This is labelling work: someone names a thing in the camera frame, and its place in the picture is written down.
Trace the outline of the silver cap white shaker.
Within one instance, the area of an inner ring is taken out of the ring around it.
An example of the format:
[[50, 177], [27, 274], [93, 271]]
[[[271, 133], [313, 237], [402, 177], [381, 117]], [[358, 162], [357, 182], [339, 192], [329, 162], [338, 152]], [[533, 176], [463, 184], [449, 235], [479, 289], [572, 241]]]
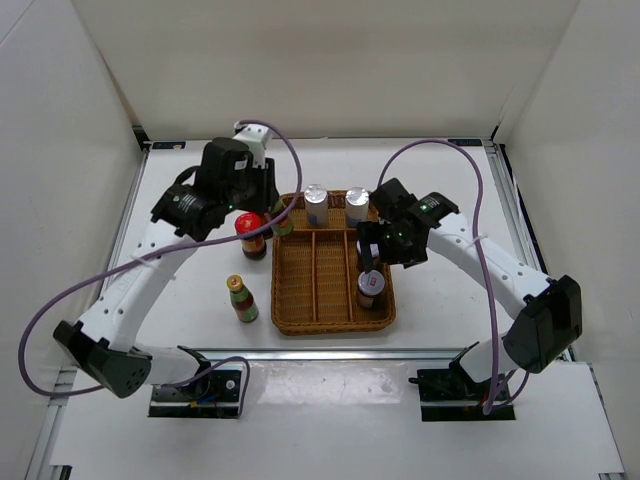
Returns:
[[369, 191], [363, 187], [352, 187], [345, 194], [345, 222], [355, 228], [358, 223], [368, 220]]
[[304, 190], [307, 221], [314, 227], [324, 228], [329, 224], [328, 191], [320, 184], [311, 184]]

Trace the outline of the pink spice jar white lid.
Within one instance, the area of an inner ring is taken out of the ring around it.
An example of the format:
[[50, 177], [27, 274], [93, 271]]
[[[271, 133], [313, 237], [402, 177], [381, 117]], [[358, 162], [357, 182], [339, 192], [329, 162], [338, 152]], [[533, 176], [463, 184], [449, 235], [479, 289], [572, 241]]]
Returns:
[[358, 305], [365, 309], [378, 308], [385, 288], [386, 281], [381, 272], [361, 272], [357, 279]]

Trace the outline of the silver cap white shaker front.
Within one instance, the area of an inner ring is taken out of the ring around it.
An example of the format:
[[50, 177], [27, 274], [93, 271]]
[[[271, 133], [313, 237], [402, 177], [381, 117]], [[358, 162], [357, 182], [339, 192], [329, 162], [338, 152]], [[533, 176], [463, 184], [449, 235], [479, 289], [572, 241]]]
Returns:
[[311, 184], [304, 190], [307, 221], [314, 227], [324, 228], [329, 224], [328, 191], [320, 184]]

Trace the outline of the yellow cap sauce bottle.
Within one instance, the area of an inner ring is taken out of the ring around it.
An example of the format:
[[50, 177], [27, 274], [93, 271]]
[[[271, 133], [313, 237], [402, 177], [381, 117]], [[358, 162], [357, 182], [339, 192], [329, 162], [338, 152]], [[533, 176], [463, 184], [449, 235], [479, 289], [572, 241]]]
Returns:
[[259, 309], [254, 297], [239, 275], [230, 275], [226, 280], [231, 305], [238, 317], [244, 323], [251, 323], [259, 317]]
[[283, 212], [286, 210], [286, 205], [283, 203], [281, 199], [279, 199], [275, 205], [273, 206], [269, 219], [274, 220], [278, 217], [281, 219], [276, 222], [272, 226], [273, 232], [279, 237], [286, 237], [291, 234], [294, 230], [294, 224], [289, 215], [283, 215]]

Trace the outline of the yellow cap sauce bottle front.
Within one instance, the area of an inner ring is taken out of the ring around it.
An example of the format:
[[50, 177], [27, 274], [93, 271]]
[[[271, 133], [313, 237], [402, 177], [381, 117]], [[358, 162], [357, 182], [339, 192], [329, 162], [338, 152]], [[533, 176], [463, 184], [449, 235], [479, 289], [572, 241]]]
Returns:
[[251, 323], [259, 317], [259, 309], [254, 297], [239, 275], [230, 275], [226, 280], [231, 305], [238, 317], [244, 323]]

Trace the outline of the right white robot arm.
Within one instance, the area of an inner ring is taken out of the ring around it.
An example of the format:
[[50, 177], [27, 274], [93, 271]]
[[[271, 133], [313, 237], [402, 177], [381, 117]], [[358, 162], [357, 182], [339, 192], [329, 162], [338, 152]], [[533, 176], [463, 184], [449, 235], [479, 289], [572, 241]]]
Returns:
[[365, 269], [373, 267], [372, 245], [381, 263], [405, 268], [426, 262], [434, 252], [484, 287], [492, 304], [513, 321], [496, 339], [477, 342], [450, 362], [449, 387], [458, 398], [489, 391], [492, 376], [518, 369], [541, 373], [581, 336], [579, 284], [568, 275], [553, 279], [481, 238], [442, 194], [417, 198], [393, 178], [374, 190], [370, 201], [377, 220], [357, 226]]

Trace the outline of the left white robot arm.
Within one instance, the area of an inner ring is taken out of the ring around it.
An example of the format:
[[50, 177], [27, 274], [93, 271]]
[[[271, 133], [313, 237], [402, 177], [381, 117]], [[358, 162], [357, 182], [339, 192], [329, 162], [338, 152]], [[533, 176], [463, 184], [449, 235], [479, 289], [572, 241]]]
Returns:
[[80, 370], [119, 398], [144, 384], [172, 384], [188, 400], [206, 395], [205, 360], [184, 347], [146, 347], [140, 327], [177, 270], [235, 210], [271, 211], [279, 194], [265, 150], [271, 133], [249, 125], [232, 138], [208, 142], [201, 162], [183, 171], [151, 211], [133, 255], [80, 318], [62, 321], [53, 337]]

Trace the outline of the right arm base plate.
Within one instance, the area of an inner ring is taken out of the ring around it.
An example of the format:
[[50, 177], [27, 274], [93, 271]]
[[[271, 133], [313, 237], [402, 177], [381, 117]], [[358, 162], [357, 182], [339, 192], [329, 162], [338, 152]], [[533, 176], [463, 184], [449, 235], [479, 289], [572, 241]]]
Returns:
[[418, 388], [421, 420], [435, 422], [514, 421], [512, 405], [499, 408], [510, 397], [505, 387], [494, 400], [491, 413], [483, 406], [489, 399], [491, 382], [486, 380], [472, 387], [455, 378], [448, 369], [419, 369], [408, 382]]

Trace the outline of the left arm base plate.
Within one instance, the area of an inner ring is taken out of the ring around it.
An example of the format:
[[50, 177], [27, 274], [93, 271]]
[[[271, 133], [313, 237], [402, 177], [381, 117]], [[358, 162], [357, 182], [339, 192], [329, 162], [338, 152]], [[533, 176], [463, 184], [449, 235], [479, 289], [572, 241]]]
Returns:
[[195, 385], [154, 386], [147, 416], [162, 419], [239, 419], [244, 410], [250, 364], [240, 356], [213, 363]]

